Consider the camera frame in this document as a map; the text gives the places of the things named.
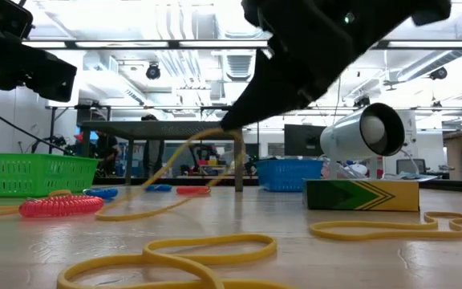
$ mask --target blue plastic basket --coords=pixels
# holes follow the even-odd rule
[[[302,192],[304,179],[320,179],[321,161],[265,160],[256,163],[260,186],[271,192]]]

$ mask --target red coiled cord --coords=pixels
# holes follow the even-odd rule
[[[66,193],[67,196],[55,197]],[[101,210],[104,200],[100,197],[72,196],[70,191],[50,194],[46,199],[26,201],[19,206],[23,217],[61,217],[73,214],[89,214]]]

